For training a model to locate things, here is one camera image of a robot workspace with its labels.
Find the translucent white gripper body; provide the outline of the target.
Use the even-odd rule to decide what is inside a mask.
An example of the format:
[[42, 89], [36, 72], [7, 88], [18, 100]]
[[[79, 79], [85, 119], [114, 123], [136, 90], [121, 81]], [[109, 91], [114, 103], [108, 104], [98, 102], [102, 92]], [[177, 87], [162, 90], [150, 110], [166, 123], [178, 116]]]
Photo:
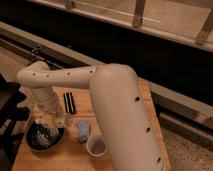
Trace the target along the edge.
[[65, 114], [59, 107], [41, 107], [34, 113], [37, 124], [47, 128], [61, 128], [64, 126]]

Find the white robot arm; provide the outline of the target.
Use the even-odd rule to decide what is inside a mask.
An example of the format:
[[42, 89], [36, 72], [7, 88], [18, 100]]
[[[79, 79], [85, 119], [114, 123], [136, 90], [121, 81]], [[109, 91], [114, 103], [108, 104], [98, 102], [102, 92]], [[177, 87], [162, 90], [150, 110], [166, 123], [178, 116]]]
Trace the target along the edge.
[[31, 89], [50, 127], [69, 124], [53, 88], [87, 89], [115, 171], [166, 171], [137, 74], [130, 66], [114, 63], [52, 70], [38, 61], [21, 69], [17, 80]]

